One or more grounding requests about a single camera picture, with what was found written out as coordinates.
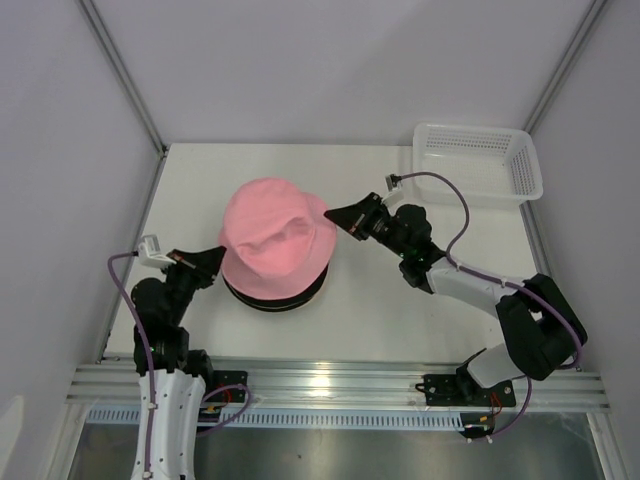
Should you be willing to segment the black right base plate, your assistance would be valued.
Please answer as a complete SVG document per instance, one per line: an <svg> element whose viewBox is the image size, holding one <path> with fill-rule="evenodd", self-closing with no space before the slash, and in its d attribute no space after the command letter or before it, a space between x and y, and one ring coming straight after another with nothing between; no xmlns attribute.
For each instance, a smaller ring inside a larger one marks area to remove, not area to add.
<svg viewBox="0 0 640 480"><path fill-rule="evenodd" d="M502 381L492 387L478 386L470 378L456 374L425 374L414 385L427 406L436 407L515 407L513 382Z"/></svg>

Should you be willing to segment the beige bucket hat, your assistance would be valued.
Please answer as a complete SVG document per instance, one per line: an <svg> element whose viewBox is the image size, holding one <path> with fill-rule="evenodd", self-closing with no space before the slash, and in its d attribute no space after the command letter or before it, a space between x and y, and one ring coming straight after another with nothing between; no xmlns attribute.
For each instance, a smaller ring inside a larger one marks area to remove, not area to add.
<svg viewBox="0 0 640 480"><path fill-rule="evenodd" d="M320 294L316 294L314 296L312 296L310 299L306 300L306 301L302 301L296 304L292 304L289 306L284 306L284 307L279 307L273 310L273 313L286 313L286 312L291 312L291 311L298 311L301 309L304 309L306 307L308 307L309 305L312 305L314 302L316 302L319 298L321 297Z"/></svg>

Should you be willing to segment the aluminium mounting rail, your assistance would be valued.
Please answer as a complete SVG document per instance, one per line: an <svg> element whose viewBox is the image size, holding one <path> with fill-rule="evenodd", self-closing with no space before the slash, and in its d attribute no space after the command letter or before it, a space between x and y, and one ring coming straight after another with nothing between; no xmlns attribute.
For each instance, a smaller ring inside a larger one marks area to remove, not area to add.
<svg viewBox="0 0 640 480"><path fill-rule="evenodd" d="M425 374L449 374L449 363L305 361L214 357L215 370L245 371L259 408L306 410L395 410L425 406L415 384ZM66 394L68 404L139 403L139 375L130 357L107 357L78 366ZM608 413L598 373L557 371L534 382L532 413Z"/></svg>

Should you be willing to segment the right aluminium frame post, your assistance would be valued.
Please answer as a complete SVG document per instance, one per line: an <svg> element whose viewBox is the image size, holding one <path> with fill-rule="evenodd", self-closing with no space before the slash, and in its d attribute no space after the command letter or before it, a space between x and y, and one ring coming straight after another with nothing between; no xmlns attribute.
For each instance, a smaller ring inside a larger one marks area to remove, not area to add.
<svg viewBox="0 0 640 480"><path fill-rule="evenodd" d="M609 8L614 4L611 0L590 1L587 9L562 50L547 82L540 92L522 130L533 136L543 119L560 94L564 84L576 67L579 59L597 31Z"/></svg>

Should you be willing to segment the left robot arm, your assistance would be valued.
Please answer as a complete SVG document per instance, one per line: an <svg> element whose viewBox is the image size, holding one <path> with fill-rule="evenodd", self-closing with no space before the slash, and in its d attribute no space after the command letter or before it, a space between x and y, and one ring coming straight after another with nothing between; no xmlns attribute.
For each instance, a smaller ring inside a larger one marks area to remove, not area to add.
<svg viewBox="0 0 640 480"><path fill-rule="evenodd" d="M147 277L131 290L134 363L139 374L139 420L133 479L193 479L197 421L202 400L216 388L208 354L189 348L182 319L195 293L211 287L226 253L173 250L163 279Z"/></svg>

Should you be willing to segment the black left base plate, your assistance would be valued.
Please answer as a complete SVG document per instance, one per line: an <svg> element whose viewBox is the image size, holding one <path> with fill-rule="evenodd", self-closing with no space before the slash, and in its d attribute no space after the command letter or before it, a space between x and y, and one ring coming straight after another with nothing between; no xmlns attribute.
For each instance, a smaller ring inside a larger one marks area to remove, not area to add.
<svg viewBox="0 0 640 480"><path fill-rule="evenodd" d="M215 370L213 374L213 389L231 385L247 385L248 372L243 370ZM230 388L219 392L210 398L210 402L222 404L240 404L246 399L246 392L242 389Z"/></svg>

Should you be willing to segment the left aluminium frame post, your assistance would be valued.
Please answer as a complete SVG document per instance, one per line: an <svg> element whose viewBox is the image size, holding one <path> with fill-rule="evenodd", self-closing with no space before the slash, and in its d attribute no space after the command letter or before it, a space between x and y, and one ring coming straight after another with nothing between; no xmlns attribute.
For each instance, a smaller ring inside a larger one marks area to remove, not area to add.
<svg viewBox="0 0 640 480"><path fill-rule="evenodd" d="M154 151L160 157L163 157L167 151L167 145L162 139L147 103L129 71L97 3L92 0L78 0L75 1L75 4L83 15L90 32L106 59L107 65L111 69L124 97L129 103L134 116L141 125Z"/></svg>

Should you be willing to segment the aluminium frame post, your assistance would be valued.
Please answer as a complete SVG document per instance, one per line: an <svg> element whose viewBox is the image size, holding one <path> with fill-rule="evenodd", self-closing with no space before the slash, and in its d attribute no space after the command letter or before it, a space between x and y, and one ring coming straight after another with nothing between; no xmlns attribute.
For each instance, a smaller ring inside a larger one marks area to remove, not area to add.
<svg viewBox="0 0 640 480"><path fill-rule="evenodd" d="M522 130L533 136L543 119L560 94L564 84L576 67L579 59L597 31L609 8L614 4L611 0L590 1L587 9L562 50L547 82L540 92Z"/></svg>
<svg viewBox="0 0 640 480"><path fill-rule="evenodd" d="M83 15L90 32L106 59L107 65L111 69L124 97L129 103L134 116L141 125L154 151L160 157L163 157L167 151L167 145L162 139L147 103L129 71L97 3L92 0L78 0L75 1L75 4Z"/></svg>

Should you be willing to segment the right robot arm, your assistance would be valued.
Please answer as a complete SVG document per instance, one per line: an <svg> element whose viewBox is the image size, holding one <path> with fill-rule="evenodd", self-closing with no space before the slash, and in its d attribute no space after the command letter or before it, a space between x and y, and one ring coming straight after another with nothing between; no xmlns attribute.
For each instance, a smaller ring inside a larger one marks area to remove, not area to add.
<svg viewBox="0 0 640 480"><path fill-rule="evenodd" d="M504 280L460 265L432 240L424 208L405 204L391 212L375 193L324 215L351 237L372 238L397 255L411 287L453 298L499 322L503 343L477 352L456 370L456 392L465 403L477 404L493 387L517 377L542 381L578 360L588 335L552 278Z"/></svg>

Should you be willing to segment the white plastic basket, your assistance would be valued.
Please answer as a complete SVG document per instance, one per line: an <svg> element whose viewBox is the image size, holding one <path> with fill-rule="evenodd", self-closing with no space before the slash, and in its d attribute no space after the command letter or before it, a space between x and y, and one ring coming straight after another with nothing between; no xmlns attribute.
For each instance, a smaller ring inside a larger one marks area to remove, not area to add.
<svg viewBox="0 0 640 480"><path fill-rule="evenodd" d="M517 129L420 123L412 172L422 171L447 178L474 207L515 209L544 192L532 138Z"/></svg>

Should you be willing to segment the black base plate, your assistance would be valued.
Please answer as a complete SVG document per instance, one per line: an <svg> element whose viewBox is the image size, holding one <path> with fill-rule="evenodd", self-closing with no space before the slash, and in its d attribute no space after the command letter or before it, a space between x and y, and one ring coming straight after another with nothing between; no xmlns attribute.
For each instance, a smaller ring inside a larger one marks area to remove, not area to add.
<svg viewBox="0 0 640 480"><path fill-rule="evenodd" d="M414 385L427 406L436 407L515 407L513 382L502 381L492 387L478 386L470 378L456 374L425 374Z"/></svg>
<svg viewBox="0 0 640 480"><path fill-rule="evenodd" d="M215 370L213 374L213 389L231 385L247 385L248 372L243 370ZM230 388L219 392L210 398L210 402L222 404L240 404L246 399L246 392L242 389Z"/></svg>

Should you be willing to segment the pink hat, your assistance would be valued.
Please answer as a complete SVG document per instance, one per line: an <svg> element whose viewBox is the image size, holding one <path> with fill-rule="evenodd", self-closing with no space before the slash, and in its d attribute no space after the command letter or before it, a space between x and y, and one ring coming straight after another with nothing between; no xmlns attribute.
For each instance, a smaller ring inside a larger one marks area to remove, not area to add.
<svg viewBox="0 0 640 480"><path fill-rule="evenodd" d="M326 203L281 178L259 178L232 195L219 233L224 280L256 300L293 298L321 276L332 258L336 226Z"/></svg>

